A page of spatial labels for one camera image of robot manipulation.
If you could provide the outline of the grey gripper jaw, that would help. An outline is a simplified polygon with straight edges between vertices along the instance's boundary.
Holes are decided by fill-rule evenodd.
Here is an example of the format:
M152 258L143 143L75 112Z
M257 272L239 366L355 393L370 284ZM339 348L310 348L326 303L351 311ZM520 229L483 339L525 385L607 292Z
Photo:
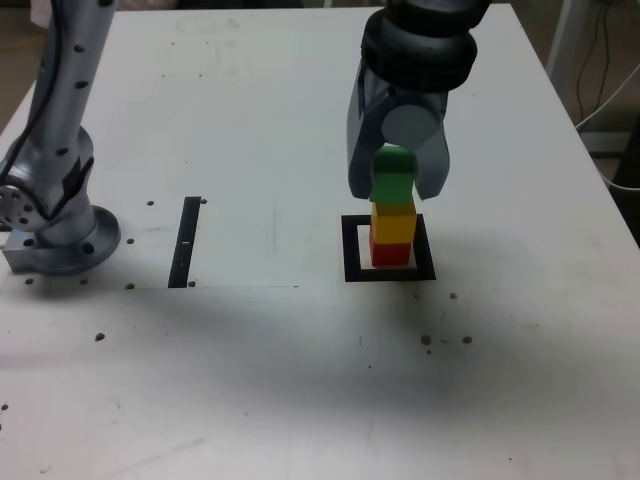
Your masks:
M346 120L348 184L355 198L370 197L374 157L384 143L382 124L393 106L389 84L360 63Z
M421 200L437 197L450 168L442 119L417 105L400 105L385 116L381 131L387 143L409 150L415 157L415 188Z

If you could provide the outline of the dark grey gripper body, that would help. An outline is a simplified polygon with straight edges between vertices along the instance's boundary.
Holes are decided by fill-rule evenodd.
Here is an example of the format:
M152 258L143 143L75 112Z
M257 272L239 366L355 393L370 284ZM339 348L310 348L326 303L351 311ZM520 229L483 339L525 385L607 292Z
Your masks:
M426 108L434 114L438 121L443 121L446 116L449 93L444 92L420 92L392 85L385 81L379 81L371 85L371 99L381 100L392 98L398 104L408 103Z

